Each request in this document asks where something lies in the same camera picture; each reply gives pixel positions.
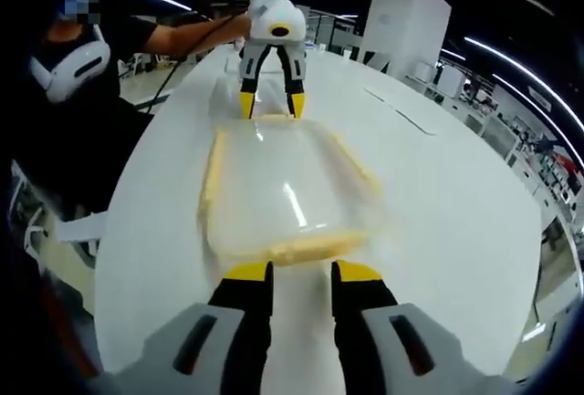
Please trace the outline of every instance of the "vr headset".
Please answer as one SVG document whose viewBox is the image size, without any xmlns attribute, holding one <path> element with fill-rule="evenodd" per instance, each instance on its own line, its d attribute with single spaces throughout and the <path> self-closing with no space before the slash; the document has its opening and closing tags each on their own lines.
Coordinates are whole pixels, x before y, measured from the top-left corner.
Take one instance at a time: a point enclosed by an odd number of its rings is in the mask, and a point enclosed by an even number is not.
<svg viewBox="0 0 584 395">
<path fill-rule="evenodd" d="M 96 40 L 76 48 L 51 71 L 32 57 L 30 72 L 45 90 L 51 103 L 69 99 L 86 81 L 99 76 L 110 62 L 110 46 L 98 25 L 93 26 Z"/>
</svg>

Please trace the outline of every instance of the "person in background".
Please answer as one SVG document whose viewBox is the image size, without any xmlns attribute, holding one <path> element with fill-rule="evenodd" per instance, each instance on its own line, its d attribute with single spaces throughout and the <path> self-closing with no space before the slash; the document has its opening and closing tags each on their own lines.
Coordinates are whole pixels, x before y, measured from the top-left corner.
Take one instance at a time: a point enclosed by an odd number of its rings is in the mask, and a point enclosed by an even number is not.
<svg viewBox="0 0 584 395">
<path fill-rule="evenodd" d="M 57 17 L 34 52 L 40 65 L 51 71 L 76 48 L 95 40 L 95 28 L 87 21 L 84 16 Z M 102 21 L 99 30 L 110 57 L 100 75 L 58 103 L 49 101 L 29 77 L 12 107 L 12 122 L 23 132 L 15 158 L 26 177 L 62 203 L 93 213 L 108 209 L 126 161 L 152 118 L 120 97 L 118 59 L 136 52 L 186 56 L 194 48 L 205 51 L 246 37 L 251 26 L 246 15 L 227 23 L 222 19 L 179 27 L 129 16 Z"/>
</svg>

